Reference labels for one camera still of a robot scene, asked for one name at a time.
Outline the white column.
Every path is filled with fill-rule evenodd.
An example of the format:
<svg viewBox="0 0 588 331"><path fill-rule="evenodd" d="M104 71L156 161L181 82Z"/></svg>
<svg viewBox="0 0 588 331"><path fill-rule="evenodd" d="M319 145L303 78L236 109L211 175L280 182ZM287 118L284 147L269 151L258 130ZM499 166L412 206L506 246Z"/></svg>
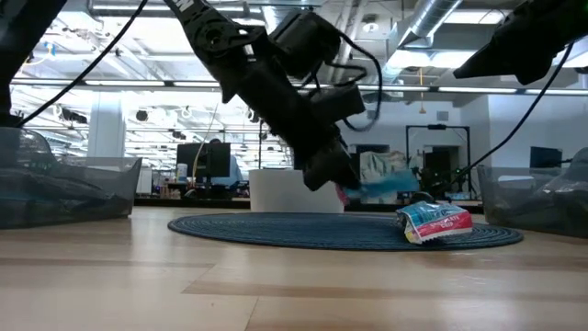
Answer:
<svg viewBox="0 0 588 331"><path fill-rule="evenodd" d="M89 157L123 157L126 140L126 109L122 95L95 92L89 121Z"/></svg>

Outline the white plastic bin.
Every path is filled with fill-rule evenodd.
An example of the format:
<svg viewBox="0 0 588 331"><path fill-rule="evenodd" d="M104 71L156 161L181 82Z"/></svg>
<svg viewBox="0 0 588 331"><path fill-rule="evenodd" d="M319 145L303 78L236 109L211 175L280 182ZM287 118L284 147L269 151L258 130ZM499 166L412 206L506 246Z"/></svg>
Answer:
<svg viewBox="0 0 588 331"><path fill-rule="evenodd" d="M343 213L345 209L334 183L311 191L300 170L250 170L249 188L253 212Z"/></svg>

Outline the grey covered object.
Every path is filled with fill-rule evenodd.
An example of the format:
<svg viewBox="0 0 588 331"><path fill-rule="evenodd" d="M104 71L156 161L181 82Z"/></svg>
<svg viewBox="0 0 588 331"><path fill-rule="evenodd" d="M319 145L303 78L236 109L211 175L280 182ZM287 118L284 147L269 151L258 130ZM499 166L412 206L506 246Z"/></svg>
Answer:
<svg viewBox="0 0 588 331"><path fill-rule="evenodd" d="M403 152L364 152L359 155L359 174L363 182L377 181L406 169L407 158Z"/></svg>

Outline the silver ventilation duct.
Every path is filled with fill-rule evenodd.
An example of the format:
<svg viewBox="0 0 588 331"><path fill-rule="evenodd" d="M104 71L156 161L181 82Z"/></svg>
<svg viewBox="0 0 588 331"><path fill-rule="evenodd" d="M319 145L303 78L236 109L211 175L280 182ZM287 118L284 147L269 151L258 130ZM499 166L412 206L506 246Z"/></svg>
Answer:
<svg viewBox="0 0 588 331"><path fill-rule="evenodd" d="M430 49L435 33L462 2L463 0L418 0L411 15L391 25L386 38L386 46L391 54L382 67L386 83L394 82L402 70L411 67L403 58L411 60L413 54L405 48Z"/></svg>

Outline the long ceiling light strip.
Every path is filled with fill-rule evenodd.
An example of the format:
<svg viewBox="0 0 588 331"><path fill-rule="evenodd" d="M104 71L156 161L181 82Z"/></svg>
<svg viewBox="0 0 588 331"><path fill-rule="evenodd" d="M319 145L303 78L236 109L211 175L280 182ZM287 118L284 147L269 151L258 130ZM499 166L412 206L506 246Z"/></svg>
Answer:
<svg viewBox="0 0 588 331"><path fill-rule="evenodd" d="M50 86L65 87L70 84L64 79L33 79L15 78L12 86ZM193 89L213 90L219 89L220 84L210 81L147 81L147 80L84 80L75 88L118 88L120 90L165 90L165 89ZM511 88L511 87L464 87L464 86L409 86L391 85L383 86L383 92L407 92L407 93L435 93L435 94L488 94L488 95L519 95L536 96L541 90L536 88ZM550 88L545 93L550 97L588 97L588 89L557 89Z"/></svg>

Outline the grey translucent plastic bin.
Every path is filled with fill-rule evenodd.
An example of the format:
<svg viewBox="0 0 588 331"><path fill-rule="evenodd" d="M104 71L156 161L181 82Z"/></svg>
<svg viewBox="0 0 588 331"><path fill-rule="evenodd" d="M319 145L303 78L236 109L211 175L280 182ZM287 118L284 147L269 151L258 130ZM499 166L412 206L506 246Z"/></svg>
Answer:
<svg viewBox="0 0 588 331"><path fill-rule="evenodd" d="M588 238L588 147L560 168L477 167L488 223Z"/></svg>
<svg viewBox="0 0 588 331"><path fill-rule="evenodd" d="M56 157L40 134L0 127L0 229L127 217L137 157Z"/></svg>

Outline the blue red-ended granola bar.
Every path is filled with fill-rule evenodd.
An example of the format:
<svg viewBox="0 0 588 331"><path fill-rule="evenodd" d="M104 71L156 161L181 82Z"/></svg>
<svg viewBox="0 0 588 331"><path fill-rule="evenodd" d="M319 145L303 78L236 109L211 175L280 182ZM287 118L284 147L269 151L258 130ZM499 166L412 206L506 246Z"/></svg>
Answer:
<svg viewBox="0 0 588 331"><path fill-rule="evenodd" d="M397 211L411 244L421 245L443 236L469 234L473 221L465 209L453 204L419 201Z"/></svg>
<svg viewBox="0 0 588 331"><path fill-rule="evenodd" d="M393 192L415 192L419 190L419 181L410 170L389 173L374 182L362 183L359 188L341 188L335 186L339 200L348 205L351 200L373 199L389 196Z"/></svg>

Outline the round dark blue woven mat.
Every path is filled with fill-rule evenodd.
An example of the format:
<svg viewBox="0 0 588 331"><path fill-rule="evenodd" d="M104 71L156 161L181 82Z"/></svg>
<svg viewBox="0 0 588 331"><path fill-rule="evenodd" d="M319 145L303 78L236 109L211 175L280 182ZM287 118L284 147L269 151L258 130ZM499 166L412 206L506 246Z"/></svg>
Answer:
<svg viewBox="0 0 588 331"><path fill-rule="evenodd" d="M475 223L471 232L412 244L394 216L332 213L221 213L184 216L169 230L223 242L346 251L455 251L514 245L516 230Z"/></svg>

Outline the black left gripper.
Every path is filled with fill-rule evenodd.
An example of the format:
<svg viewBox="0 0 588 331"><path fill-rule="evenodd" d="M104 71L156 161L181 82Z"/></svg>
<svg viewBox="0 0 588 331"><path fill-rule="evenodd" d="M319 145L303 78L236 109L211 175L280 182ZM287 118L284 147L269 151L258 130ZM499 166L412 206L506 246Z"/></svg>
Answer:
<svg viewBox="0 0 588 331"><path fill-rule="evenodd" d="M331 118L347 89L302 95L291 77L310 78L340 48L337 31L221 31L219 84L222 101L239 96L305 165L303 183L316 191L332 181L359 189L353 157Z"/></svg>

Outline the black computer monitor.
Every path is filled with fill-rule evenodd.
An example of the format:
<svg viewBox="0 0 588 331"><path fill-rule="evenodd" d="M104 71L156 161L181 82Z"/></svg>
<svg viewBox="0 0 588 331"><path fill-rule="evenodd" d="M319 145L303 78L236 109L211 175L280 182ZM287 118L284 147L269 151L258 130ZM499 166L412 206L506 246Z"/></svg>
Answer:
<svg viewBox="0 0 588 331"><path fill-rule="evenodd" d="M231 145L179 144L176 149L176 162L187 165L188 177L228 177L231 170Z"/></svg>
<svg viewBox="0 0 588 331"><path fill-rule="evenodd" d="M530 168L561 167L571 162L571 158L564 159L561 149L548 147L530 147Z"/></svg>

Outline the person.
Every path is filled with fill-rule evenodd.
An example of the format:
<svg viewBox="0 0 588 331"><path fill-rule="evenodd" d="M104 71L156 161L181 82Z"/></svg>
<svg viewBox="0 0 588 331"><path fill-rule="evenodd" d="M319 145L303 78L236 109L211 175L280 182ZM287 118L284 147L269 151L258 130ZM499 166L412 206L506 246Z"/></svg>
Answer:
<svg viewBox="0 0 588 331"><path fill-rule="evenodd" d="M212 185L230 187L242 181L243 175L237 163L236 156L231 152L231 145L223 143L218 138L209 141L211 155L211 178Z"/></svg>

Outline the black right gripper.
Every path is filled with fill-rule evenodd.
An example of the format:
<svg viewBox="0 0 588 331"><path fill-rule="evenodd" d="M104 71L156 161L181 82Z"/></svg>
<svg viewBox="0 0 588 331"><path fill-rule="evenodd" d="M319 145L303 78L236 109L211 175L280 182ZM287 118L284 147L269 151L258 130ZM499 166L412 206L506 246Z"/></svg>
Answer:
<svg viewBox="0 0 588 331"><path fill-rule="evenodd" d="M567 44L586 35L588 0L525 0L453 75L457 79L513 75L528 85L547 74Z"/></svg>

